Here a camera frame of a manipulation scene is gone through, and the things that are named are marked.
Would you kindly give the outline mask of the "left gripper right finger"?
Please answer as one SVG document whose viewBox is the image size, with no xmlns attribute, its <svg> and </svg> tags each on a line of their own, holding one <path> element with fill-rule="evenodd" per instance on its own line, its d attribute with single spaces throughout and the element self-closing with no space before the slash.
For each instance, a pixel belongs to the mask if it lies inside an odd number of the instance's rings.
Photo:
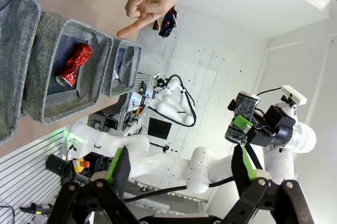
<svg viewBox="0 0 337 224">
<path fill-rule="evenodd" d="M 239 200 L 224 217 L 224 223 L 250 223 L 259 210 L 269 211 L 275 223 L 314 223 L 309 206 L 296 180 L 274 183 L 258 176 L 244 147 L 237 145 L 231 161 Z"/>
</svg>

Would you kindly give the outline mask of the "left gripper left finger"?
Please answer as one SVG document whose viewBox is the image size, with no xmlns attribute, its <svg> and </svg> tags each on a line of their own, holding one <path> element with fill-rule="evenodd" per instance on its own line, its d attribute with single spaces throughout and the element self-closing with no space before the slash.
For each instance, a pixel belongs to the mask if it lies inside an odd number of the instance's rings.
<svg viewBox="0 0 337 224">
<path fill-rule="evenodd" d="M 139 223 L 123 201 L 130 171 L 128 149 L 119 148 L 103 178 L 62 186 L 48 222 L 87 223 L 90 213 L 103 212 L 110 223 Z"/>
</svg>

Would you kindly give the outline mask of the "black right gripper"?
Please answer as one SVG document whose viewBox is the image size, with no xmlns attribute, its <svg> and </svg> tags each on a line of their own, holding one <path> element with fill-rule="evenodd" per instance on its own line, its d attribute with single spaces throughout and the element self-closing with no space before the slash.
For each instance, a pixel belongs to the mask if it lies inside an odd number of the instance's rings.
<svg viewBox="0 0 337 224">
<path fill-rule="evenodd" d="M 236 106 L 236 100 L 232 99 L 227 109 L 234 111 Z M 255 112 L 253 119 L 254 123 L 242 115 L 237 115 L 233 120 L 234 135 L 247 135 L 250 144 L 261 147 L 284 147 L 290 141 L 295 120 L 286 115 L 280 107 L 271 105 L 264 115 Z"/>
</svg>

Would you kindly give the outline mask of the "person's left hand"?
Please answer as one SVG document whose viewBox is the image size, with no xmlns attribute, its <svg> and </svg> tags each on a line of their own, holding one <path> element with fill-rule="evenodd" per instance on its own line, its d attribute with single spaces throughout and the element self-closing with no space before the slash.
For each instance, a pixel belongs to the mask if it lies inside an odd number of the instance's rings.
<svg viewBox="0 0 337 224">
<path fill-rule="evenodd" d="M 119 30 L 117 37 L 125 38 L 144 26 L 164 16 L 178 0 L 128 0 L 125 5 L 128 17 L 136 21 Z"/>
</svg>

